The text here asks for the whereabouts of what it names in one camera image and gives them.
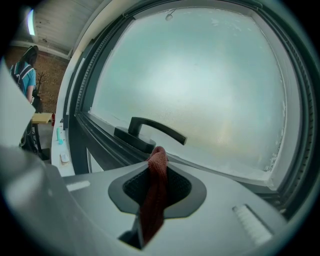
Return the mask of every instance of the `window handle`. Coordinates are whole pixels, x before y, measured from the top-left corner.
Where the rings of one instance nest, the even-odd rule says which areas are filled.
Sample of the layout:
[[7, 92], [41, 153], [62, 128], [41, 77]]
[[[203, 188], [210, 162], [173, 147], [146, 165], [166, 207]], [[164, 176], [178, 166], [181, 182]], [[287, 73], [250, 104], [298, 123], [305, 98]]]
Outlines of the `window handle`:
[[175, 139], [177, 142], [181, 143], [182, 145], [185, 145], [187, 142], [187, 137], [183, 136], [181, 133], [175, 131], [174, 129], [171, 129], [170, 127], [165, 126], [162, 123], [159, 123], [159, 122], [156, 122], [156, 121], [153, 121], [150, 119], [146, 119], [146, 118], [141, 118], [141, 117], [132, 117], [131, 118], [128, 133], [133, 136], [137, 136], [141, 131], [142, 125], [153, 127], [155, 129], [169, 135], [170, 137], [172, 137], [173, 139]]
[[116, 127], [114, 129], [114, 136], [132, 147], [150, 154], [156, 147], [156, 142], [140, 134], [142, 125], [153, 127], [169, 135], [182, 145], [185, 145], [187, 142], [187, 137], [183, 136], [181, 133], [163, 125], [162, 123], [141, 117], [132, 117], [128, 129], [124, 127]]

